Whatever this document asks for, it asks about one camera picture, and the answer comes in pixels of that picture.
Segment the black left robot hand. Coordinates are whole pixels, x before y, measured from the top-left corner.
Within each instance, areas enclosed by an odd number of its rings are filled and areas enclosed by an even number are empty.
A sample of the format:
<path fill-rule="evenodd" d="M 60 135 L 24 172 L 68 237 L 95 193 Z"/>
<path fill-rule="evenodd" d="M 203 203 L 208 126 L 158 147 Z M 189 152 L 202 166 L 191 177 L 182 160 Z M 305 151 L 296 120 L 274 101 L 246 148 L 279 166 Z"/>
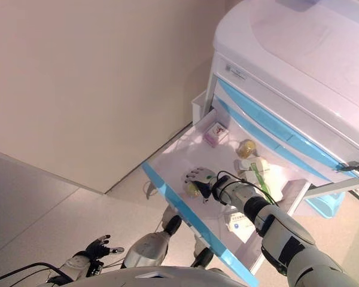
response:
<path fill-rule="evenodd" d="M 124 252 L 123 247 L 110 248 L 107 246 L 111 236 L 109 234 L 100 236 L 92 241 L 85 249 L 87 256 L 92 260 L 99 260 L 108 255 L 118 255 Z"/>

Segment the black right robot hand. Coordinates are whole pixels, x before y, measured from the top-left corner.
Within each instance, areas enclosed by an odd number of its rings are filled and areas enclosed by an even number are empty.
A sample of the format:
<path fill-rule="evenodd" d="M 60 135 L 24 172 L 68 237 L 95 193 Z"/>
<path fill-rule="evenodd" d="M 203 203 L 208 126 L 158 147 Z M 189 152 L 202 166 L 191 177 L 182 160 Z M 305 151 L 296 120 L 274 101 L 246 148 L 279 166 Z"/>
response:
<path fill-rule="evenodd" d="M 182 177 L 184 192 L 191 199 L 200 199 L 207 204 L 212 194 L 212 186 L 216 183 L 215 172 L 205 168 L 197 167 Z"/>

